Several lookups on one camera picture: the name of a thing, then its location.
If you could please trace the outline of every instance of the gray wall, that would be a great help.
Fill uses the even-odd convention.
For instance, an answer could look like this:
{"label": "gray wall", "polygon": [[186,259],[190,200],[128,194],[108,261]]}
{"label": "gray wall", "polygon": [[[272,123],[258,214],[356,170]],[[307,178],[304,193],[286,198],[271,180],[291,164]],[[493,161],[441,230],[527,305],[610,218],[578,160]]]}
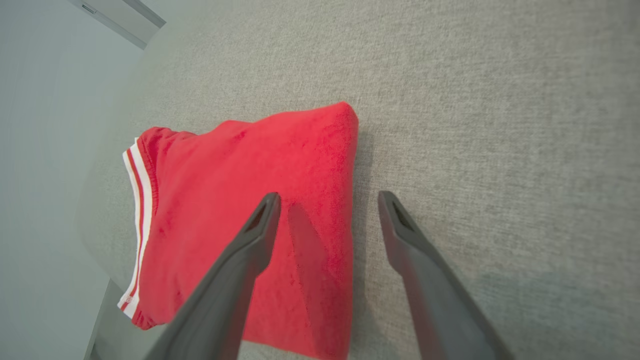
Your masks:
{"label": "gray wall", "polygon": [[142,51],[66,0],[0,1],[0,358],[82,359],[107,275],[73,218]]}

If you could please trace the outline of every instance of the gray couch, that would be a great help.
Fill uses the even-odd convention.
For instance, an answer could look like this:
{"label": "gray couch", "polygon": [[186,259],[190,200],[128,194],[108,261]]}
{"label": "gray couch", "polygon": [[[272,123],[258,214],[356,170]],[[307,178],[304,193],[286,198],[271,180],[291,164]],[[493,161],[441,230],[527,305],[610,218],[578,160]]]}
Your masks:
{"label": "gray couch", "polygon": [[[640,354],[640,3],[188,1],[145,50],[77,225],[121,287],[144,130],[338,101],[360,119],[352,359],[418,355],[376,206],[392,190],[520,359]],[[241,358],[299,358],[244,344]]]}

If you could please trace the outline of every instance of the red garment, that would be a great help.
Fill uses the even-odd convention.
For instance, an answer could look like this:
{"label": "red garment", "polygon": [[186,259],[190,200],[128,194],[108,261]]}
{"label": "red garment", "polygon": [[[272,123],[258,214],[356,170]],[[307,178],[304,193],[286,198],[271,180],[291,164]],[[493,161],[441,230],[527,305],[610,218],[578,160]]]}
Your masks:
{"label": "red garment", "polygon": [[243,338],[345,359],[351,332],[351,208],[358,119],[341,102],[204,135],[153,127],[124,153],[138,257],[118,304],[142,329],[170,322],[261,198],[282,211]]}

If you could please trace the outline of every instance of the red fabric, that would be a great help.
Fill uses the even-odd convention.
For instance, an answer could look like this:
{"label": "red fabric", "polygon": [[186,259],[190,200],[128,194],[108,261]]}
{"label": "red fabric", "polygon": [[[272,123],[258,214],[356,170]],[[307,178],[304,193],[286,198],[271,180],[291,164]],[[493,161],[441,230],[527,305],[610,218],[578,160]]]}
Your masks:
{"label": "red fabric", "polygon": [[[152,208],[140,206],[138,230],[144,230],[144,211],[152,219],[139,280],[123,298],[131,300],[139,287],[132,322],[143,329],[170,322],[261,198],[278,192],[273,257],[256,280],[244,339],[345,359],[357,133],[358,119],[345,102],[253,124],[226,121],[204,135],[145,131],[137,148]],[[135,171],[131,155],[127,159]]]}

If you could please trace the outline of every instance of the white stripe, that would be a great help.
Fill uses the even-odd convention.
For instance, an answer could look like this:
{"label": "white stripe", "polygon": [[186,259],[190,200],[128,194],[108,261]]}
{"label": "white stripe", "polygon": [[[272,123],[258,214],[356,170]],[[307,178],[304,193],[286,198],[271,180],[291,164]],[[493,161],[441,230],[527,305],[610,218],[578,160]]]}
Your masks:
{"label": "white stripe", "polygon": [[[151,212],[153,211],[153,196],[151,191],[151,181],[149,179],[149,175],[147,173],[147,168],[145,167],[144,161],[142,160],[142,156],[140,154],[140,149],[138,148],[138,138],[136,138],[136,142],[133,146],[131,146],[131,155],[133,158],[133,164],[129,162],[129,157],[125,152],[123,157],[125,159],[125,165],[127,167],[127,171],[129,172],[129,179],[131,180],[131,186],[133,188],[133,193],[135,197],[136,203],[136,233],[138,235],[138,243],[136,244],[136,263],[134,265],[133,276],[131,279],[131,283],[127,292],[124,293],[122,298],[118,303],[118,307],[122,307],[124,303],[128,303],[127,307],[124,309],[125,315],[129,318],[133,317],[133,314],[136,312],[138,308],[138,302],[140,301],[140,272],[142,268],[142,261],[145,257],[145,248],[147,247],[147,242],[149,239],[149,231],[151,229]],[[138,171],[138,177],[140,178],[140,185],[142,189],[142,201],[143,204],[140,204],[140,196],[138,190],[138,184],[136,182],[136,177],[133,173],[133,167]],[[142,218],[142,239],[140,236],[140,229],[138,228],[140,224],[140,210],[144,210],[143,218]],[[138,282],[138,286],[136,287],[136,292],[133,296],[129,297],[129,294],[133,290],[134,285],[136,284],[136,280]]]}

